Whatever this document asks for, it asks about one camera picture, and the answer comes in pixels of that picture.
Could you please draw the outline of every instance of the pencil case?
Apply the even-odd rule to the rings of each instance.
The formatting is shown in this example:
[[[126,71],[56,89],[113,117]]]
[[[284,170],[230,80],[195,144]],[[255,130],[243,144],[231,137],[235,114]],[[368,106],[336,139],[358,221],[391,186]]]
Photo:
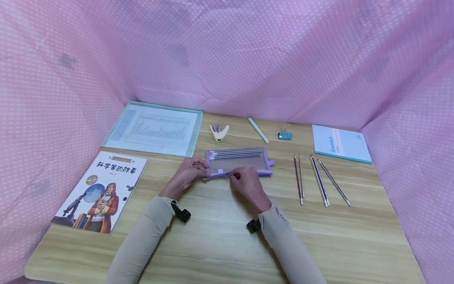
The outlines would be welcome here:
[[[275,160],[268,160],[265,147],[208,150],[206,158],[210,178],[230,175],[233,169],[239,167],[255,167],[259,176],[270,176],[273,174],[271,166],[276,163]]]

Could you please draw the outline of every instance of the light green highlighter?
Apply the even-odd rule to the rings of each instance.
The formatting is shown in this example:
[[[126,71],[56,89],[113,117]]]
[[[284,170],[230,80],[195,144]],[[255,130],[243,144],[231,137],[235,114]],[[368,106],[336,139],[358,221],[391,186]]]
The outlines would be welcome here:
[[[252,127],[257,131],[257,133],[260,135],[260,137],[265,141],[265,143],[269,143],[270,141],[268,138],[263,134],[263,132],[260,130],[258,125],[255,123],[255,121],[252,119],[252,117],[248,118],[249,122],[252,124]]]

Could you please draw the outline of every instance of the binder clip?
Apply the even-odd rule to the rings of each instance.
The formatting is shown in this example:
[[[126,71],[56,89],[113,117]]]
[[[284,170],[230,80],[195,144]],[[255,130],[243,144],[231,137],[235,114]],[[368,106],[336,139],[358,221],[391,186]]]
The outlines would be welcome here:
[[[284,126],[281,131],[277,134],[279,140],[291,140],[292,134],[288,132],[288,129]]]
[[[229,128],[230,128],[230,126],[226,125],[224,130],[221,130],[221,125],[216,125],[216,127],[213,127],[212,125],[210,125],[210,132],[211,132],[211,135],[213,135],[214,142],[216,142],[216,143],[222,142],[224,140],[224,138],[226,137],[227,131]]]
[[[189,211],[187,211],[186,209],[183,209],[183,211],[181,211],[178,208],[177,202],[175,200],[172,200],[170,204],[172,205],[173,211],[175,212],[175,216],[183,223],[186,223],[189,220],[189,217],[191,217],[191,213],[189,213]]]

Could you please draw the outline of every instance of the transparent pencil case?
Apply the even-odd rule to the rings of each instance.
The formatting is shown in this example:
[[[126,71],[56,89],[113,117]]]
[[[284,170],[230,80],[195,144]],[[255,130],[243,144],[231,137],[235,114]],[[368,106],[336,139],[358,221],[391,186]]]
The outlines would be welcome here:
[[[273,174],[271,166],[276,163],[275,160],[268,160],[265,147],[208,150],[206,158],[210,178],[230,175],[233,169],[239,167],[255,167],[259,176],[270,176]]]

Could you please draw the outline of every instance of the pink polka dot fabric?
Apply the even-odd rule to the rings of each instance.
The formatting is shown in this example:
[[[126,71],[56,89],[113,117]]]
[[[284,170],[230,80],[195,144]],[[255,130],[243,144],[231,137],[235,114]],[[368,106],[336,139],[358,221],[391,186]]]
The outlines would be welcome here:
[[[452,0],[0,0],[0,283],[36,283],[23,267],[128,99],[361,130],[427,283],[451,283],[453,15]]]

